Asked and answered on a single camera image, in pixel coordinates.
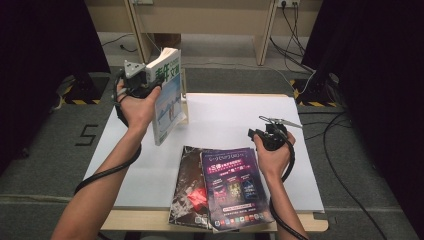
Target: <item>table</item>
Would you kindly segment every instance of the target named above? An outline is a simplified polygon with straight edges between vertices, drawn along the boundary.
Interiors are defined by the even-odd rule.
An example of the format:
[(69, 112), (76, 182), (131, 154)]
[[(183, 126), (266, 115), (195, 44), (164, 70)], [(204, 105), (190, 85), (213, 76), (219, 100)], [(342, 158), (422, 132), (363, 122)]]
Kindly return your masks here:
[[(188, 124), (179, 124), (166, 141), (154, 145), (149, 126), (143, 139), (143, 151), (127, 172), (121, 190), (102, 229), (202, 231), (167, 222), (175, 190), (179, 158), (183, 145), (216, 149), (252, 147), (248, 129), (264, 129), (259, 116), (284, 118), (300, 124), (293, 98), (266, 94), (195, 94), (187, 93)], [(306, 150), (303, 131), (287, 126), (296, 137), (296, 164), (285, 185), (294, 208), (307, 231), (325, 231), (327, 220), (314, 218), (323, 213), (321, 197)], [(113, 109), (88, 167), (91, 176), (126, 130)], [(246, 228), (243, 231), (276, 231), (275, 223)]]
[(251, 35), (258, 65), (265, 61), (277, 5), (276, 0), (154, 0), (153, 5), (125, 4), (144, 62), (149, 62), (153, 49), (146, 33), (190, 33)]

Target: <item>hand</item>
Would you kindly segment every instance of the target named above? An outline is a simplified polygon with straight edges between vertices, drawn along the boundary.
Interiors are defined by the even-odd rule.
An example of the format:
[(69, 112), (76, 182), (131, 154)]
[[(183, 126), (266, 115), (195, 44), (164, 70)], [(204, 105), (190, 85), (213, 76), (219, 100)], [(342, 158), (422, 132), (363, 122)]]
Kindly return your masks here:
[[(124, 87), (121, 80), (117, 85), (117, 92)], [(145, 99), (125, 97), (120, 95), (117, 101), (121, 101), (121, 110), (128, 122), (128, 129), (136, 129), (137, 131), (146, 131), (155, 113), (155, 102), (161, 92), (160, 87), (156, 87)]]
[[(294, 136), (287, 132), (289, 142), (293, 145), (296, 142)], [(263, 146), (262, 139), (255, 134), (253, 140), (258, 152), (259, 169), (265, 178), (281, 178), (284, 170), (290, 161), (290, 150), (287, 144), (275, 151), (268, 151)]]

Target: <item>magazine cover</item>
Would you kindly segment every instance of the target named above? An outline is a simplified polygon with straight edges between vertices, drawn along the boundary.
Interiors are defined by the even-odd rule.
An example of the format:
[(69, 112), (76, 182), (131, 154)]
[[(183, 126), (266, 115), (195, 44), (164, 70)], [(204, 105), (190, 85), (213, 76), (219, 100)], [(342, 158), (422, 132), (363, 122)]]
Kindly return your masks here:
[(200, 162), (201, 152), (200, 148), (183, 147), (169, 213), (171, 224), (212, 229), (209, 224), (205, 181)]
[(146, 78), (153, 82), (163, 75), (162, 92), (156, 101), (152, 120), (155, 145), (160, 146), (179, 122), (186, 118), (181, 104), (181, 51), (164, 48), (160, 56), (146, 66)]
[(274, 221), (252, 148), (204, 151), (201, 162), (214, 231)]

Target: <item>white tabletop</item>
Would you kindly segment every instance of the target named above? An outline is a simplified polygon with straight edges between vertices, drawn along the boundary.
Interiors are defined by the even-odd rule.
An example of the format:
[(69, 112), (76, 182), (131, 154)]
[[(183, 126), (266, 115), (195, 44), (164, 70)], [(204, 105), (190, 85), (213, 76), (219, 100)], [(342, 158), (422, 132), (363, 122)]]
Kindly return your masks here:
[[(255, 148), (247, 133), (249, 128), (265, 130), (265, 122), (259, 116), (283, 118), (301, 125), (294, 99), (284, 95), (188, 93), (187, 103), (189, 123), (177, 125), (160, 147), (155, 146), (149, 126), (140, 157), (128, 170), (115, 207), (169, 208), (184, 145)], [(296, 162), (285, 182), (293, 206), (298, 212), (324, 211), (303, 131), (286, 127), (296, 138)], [(85, 178), (100, 166), (125, 131), (113, 108)]]

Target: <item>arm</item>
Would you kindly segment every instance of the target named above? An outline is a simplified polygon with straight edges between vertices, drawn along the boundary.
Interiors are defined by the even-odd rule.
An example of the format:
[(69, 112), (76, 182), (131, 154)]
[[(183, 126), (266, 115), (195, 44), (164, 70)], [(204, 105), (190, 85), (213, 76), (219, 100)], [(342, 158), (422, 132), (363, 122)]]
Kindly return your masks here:
[[(127, 97), (122, 101), (128, 130), (96, 173), (121, 165), (135, 154), (153, 118), (159, 94), (160, 87), (156, 87), (146, 99)], [(65, 208), (52, 239), (96, 239), (115, 203), (127, 170), (100, 178), (82, 188)]]
[[(288, 133), (288, 137), (289, 141), (294, 144), (295, 139), (293, 135)], [(283, 175), (284, 169), (287, 167), (290, 159), (290, 152), (287, 144), (284, 144), (281, 148), (275, 151), (267, 151), (258, 135), (254, 136), (254, 141), (258, 151), (259, 168), (265, 177), (266, 184), (271, 193), (273, 206), (278, 216), (296, 232), (307, 237), (306, 231), (303, 228), (302, 223), (290, 202), (286, 189), (284, 188), (284, 184), (281, 181), (281, 176)], [(278, 224), (277, 229), (279, 239), (296, 239)]]

